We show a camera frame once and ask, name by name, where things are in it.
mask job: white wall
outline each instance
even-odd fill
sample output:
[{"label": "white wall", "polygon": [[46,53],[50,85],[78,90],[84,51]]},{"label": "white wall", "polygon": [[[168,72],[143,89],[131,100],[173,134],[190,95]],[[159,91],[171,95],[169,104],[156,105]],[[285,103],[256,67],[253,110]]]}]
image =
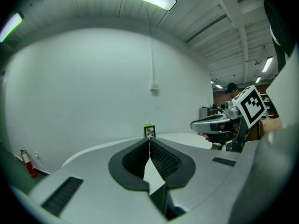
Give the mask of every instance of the white wall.
[{"label": "white wall", "polygon": [[6,74],[13,152],[26,149],[41,168],[34,157],[38,151],[53,172],[80,150],[142,136],[146,119],[157,134],[193,133],[190,123],[198,109],[213,102],[207,66],[184,43],[154,30],[160,91],[153,95],[147,32],[142,24],[138,32],[86,28],[24,42]]}]

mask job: red fire extinguisher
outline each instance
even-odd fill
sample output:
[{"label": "red fire extinguisher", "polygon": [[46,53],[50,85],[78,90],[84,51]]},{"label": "red fire extinguisher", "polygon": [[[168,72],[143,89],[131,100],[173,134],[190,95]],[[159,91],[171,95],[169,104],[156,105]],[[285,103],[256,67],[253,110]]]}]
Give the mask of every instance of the red fire extinguisher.
[{"label": "red fire extinguisher", "polygon": [[37,177],[36,171],[33,168],[33,165],[28,157],[26,150],[22,149],[20,151],[21,151],[21,157],[26,165],[26,168],[28,169],[29,174],[31,175],[32,178],[36,178]]}]

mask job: picture frame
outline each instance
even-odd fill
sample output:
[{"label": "picture frame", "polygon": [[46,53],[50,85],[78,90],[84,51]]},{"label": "picture frame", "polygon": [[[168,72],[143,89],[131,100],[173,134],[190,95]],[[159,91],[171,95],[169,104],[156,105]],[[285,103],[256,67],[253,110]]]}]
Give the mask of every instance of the picture frame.
[{"label": "picture frame", "polygon": [[154,125],[144,126],[143,133],[145,138],[155,138],[156,137],[155,126]]}]

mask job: green floor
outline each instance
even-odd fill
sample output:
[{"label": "green floor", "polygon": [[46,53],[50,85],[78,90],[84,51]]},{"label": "green floor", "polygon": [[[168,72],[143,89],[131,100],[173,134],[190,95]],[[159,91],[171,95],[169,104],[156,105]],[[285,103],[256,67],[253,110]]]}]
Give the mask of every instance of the green floor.
[{"label": "green floor", "polygon": [[30,190],[45,177],[44,175],[37,173],[37,178],[31,178],[26,167],[1,146],[0,164],[8,184],[15,186],[25,194],[28,194]]}]

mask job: person's hand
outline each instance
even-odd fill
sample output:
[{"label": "person's hand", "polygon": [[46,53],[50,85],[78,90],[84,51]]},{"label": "person's hand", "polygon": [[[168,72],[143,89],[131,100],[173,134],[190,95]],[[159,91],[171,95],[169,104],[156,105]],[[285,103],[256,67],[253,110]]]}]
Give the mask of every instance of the person's hand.
[{"label": "person's hand", "polygon": [[208,136],[206,133],[203,133],[203,135],[205,136],[205,139],[206,139],[208,142],[211,142],[209,136]]}]

